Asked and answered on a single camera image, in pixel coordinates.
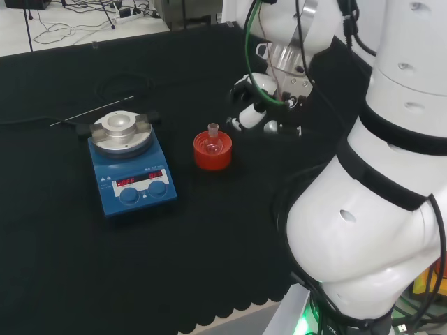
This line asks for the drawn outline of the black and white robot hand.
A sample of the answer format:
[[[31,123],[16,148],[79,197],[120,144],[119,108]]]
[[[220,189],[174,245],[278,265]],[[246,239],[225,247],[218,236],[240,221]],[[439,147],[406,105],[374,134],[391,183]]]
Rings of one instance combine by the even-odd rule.
[[[271,73],[254,73],[252,77],[268,97],[282,100],[286,105],[281,107],[261,99],[250,77],[245,75],[230,91],[230,101],[242,106],[242,111],[228,118],[229,126],[239,132],[254,130],[270,135],[302,135],[301,123],[307,109],[307,99],[312,92],[307,77],[280,74],[279,79],[275,80]]]

